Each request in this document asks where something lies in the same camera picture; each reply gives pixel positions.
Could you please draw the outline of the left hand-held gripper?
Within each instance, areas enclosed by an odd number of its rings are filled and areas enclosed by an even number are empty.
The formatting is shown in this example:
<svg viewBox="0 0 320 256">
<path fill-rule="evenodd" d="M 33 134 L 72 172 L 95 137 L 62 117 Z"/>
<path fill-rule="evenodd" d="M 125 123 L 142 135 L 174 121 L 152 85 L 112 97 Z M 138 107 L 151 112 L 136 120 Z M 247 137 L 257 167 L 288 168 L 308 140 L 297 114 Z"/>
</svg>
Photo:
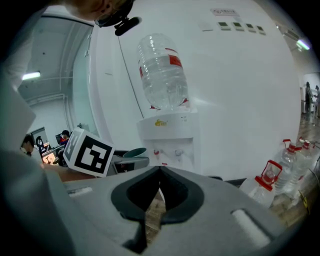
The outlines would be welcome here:
<svg viewBox="0 0 320 256">
<path fill-rule="evenodd" d="M 76 128 L 65 146 L 63 158 L 70 169 L 101 178 L 142 169 L 150 163 L 148 157 L 113 158 L 115 149 L 112 143 Z"/>
</svg>

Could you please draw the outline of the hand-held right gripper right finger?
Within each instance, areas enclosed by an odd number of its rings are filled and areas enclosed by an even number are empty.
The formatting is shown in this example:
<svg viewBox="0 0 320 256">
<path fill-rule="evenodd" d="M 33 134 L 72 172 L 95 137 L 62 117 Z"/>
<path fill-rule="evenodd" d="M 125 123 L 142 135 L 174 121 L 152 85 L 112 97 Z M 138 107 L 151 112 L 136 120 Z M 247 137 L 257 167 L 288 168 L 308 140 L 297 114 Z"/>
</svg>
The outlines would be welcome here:
<svg viewBox="0 0 320 256">
<path fill-rule="evenodd" d="M 166 212 L 145 256 L 272 256 L 285 226 L 225 181 L 161 167 Z"/>
</svg>

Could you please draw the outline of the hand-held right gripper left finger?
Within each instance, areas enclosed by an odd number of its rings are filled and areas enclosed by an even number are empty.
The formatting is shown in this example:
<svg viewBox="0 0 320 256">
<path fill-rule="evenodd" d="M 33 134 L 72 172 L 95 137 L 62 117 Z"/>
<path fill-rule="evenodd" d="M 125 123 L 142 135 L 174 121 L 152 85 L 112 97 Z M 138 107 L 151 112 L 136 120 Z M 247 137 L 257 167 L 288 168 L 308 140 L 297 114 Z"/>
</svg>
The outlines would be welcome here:
<svg viewBox="0 0 320 256">
<path fill-rule="evenodd" d="M 158 167 L 64 182 L 74 256 L 161 256 L 147 244 L 146 210 L 159 189 Z"/>
</svg>

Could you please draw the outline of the dark round bowl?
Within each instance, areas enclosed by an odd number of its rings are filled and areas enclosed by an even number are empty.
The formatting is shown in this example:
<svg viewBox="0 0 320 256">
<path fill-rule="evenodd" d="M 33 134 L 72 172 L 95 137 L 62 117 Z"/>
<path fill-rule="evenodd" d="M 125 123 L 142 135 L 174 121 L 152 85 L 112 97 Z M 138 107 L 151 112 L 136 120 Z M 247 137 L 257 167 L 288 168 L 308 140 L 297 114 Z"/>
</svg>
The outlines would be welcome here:
<svg viewBox="0 0 320 256">
<path fill-rule="evenodd" d="M 147 149 L 145 147 L 135 148 L 126 152 L 122 157 L 123 158 L 143 158 L 147 157 Z"/>
</svg>

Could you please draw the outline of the white water dispenser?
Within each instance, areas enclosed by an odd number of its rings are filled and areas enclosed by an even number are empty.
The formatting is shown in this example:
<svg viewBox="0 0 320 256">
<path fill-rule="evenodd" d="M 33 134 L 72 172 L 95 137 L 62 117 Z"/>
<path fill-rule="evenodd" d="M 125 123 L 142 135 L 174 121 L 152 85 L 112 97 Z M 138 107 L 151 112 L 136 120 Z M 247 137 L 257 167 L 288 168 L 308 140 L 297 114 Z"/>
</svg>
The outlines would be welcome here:
<svg viewBox="0 0 320 256">
<path fill-rule="evenodd" d="M 137 123 L 151 166 L 201 174 L 201 139 L 197 111 L 159 113 Z"/>
</svg>

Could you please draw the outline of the person's left forearm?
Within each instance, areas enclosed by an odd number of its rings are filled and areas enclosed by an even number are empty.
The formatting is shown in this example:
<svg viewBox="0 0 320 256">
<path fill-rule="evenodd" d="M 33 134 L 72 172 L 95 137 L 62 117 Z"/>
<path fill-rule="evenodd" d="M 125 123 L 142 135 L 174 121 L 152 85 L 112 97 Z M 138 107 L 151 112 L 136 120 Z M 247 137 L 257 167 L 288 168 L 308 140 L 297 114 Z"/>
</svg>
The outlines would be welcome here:
<svg viewBox="0 0 320 256">
<path fill-rule="evenodd" d="M 59 175 L 62 182 L 72 182 L 80 180 L 90 180 L 96 177 L 87 173 L 79 172 L 68 167 L 59 165 L 50 165 L 46 163 L 40 164 L 45 171 L 55 172 Z"/>
</svg>

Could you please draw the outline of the glass door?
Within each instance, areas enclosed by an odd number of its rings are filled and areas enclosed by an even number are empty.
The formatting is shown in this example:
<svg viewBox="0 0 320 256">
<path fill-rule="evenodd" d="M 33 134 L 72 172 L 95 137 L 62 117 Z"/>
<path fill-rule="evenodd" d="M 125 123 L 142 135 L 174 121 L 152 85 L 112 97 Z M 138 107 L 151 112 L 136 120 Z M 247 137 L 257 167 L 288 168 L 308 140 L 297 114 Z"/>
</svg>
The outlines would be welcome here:
<svg viewBox="0 0 320 256">
<path fill-rule="evenodd" d="M 93 117 L 89 97 L 89 48 L 92 27 L 76 23 L 79 26 L 74 45 L 77 47 L 72 68 L 72 103 L 75 114 L 75 126 L 94 135 L 98 130 Z"/>
</svg>

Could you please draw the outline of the ceiling tube light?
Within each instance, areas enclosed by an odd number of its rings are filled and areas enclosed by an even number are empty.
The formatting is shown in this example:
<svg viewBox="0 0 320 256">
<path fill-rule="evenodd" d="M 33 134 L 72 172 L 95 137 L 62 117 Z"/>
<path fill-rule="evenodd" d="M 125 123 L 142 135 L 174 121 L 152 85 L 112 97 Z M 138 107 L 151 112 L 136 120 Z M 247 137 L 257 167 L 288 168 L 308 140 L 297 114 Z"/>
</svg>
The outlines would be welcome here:
<svg viewBox="0 0 320 256">
<path fill-rule="evenodd" d="M 39 71 L 35 71 L 35 72 L 30 72 L 30 73 L 26 73 L 22 76 L 22 80 L 30 80 L 30 79 L 36 79 L 39 78 L 41 76 L 41 73 Z"/>
<path fill-rule="evenodd" d="M 311 48 L 310 44 L 307 41 L 303 40 L 303 39 L 299 39 L 296 42 L 296 45 L 297 45 L 297 47 L 299 49 L 304 50 L 304 51 L 308 51 Z"/>
</svg>

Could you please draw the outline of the white wall sign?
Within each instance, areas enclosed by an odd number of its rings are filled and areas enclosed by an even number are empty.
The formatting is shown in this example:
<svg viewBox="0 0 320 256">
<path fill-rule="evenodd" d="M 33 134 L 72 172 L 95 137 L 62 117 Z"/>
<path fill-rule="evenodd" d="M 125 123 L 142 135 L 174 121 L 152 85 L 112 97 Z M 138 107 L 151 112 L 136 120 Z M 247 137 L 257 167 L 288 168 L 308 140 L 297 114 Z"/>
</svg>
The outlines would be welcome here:
<svg viewBox="0 0 320 256">
<path fill-rule="evenodd" d="M 215 16 L 240 17 L 239 13 L 231 8 L 211 8 L 210 11 Z"/>
</svg>

